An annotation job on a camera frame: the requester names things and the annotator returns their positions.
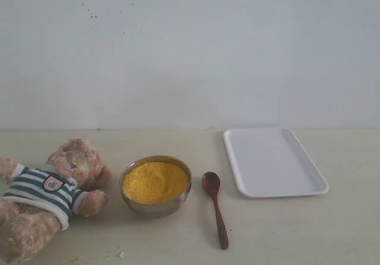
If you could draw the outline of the dark wooden spoon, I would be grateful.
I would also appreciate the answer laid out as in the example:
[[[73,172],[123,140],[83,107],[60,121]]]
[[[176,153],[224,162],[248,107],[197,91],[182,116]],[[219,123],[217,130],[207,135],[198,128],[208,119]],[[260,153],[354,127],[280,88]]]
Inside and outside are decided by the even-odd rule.
[[[202,185],[214,204],[220,248],[226,250],[229,247],[229,239],[218,203],[218,193],[221,186],[220,178],[214,172],[206,172],[202,176]]]

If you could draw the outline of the brown teddy bear striped sweater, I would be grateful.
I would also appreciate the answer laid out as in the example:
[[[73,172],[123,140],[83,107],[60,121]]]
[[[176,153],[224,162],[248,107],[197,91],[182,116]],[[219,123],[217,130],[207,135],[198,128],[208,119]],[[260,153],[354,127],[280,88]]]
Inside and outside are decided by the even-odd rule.
[[[1,158],[1,260],[33,258],[71,218],[98,214],[112,171],[87,140],[72,138],[51,153],[42,168]]]

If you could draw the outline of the yellow millet grain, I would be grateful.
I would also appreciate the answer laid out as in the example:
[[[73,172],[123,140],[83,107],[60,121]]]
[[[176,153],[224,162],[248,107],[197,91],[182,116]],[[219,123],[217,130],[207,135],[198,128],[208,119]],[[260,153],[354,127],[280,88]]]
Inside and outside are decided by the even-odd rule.
[[[189,178],[180,167],[166,162],[148,162],[126,174],[122,191],[141,204],[160,204],[179,197],[188,187]]]

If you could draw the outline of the steel bowl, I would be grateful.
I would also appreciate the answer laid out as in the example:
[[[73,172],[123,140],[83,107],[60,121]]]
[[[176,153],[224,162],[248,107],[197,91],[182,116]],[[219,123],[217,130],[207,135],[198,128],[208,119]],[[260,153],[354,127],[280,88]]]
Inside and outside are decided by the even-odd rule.
[[[124,180],[124,177],[126,174],[130,173],[137,166],[140,166],[148,162],[166,162],[166,163],[174,164],[180,167],[181,169],[183,169],[189,178],[189,184],[188,184],[187,189],[179,197],[176,197],[173,200],[160,203],[160,204],[141,204],[141,203],[137,203],[131,200],[122,191],[122,181]],[[119,188],[120,188],[121,196],[124,202],[137,215],[141,217],[150,218],[150,219],[165,217],[174,213],[178,209],[180,209],[188,197],[188,194],[191,190],[191,186],[192,186],[192,174],[188,165],[175,157],[165,156],[165,155],[148,156],[131,163],[122,172],[119,179]]]

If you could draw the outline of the white plastic tray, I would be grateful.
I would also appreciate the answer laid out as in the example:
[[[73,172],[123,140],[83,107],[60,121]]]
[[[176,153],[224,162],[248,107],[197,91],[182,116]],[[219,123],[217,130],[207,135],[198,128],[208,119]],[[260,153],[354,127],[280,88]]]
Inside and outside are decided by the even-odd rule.
[[[249,198],[326,194],[328,182],[288,128],[229,129],[224,145],[238,190]]]

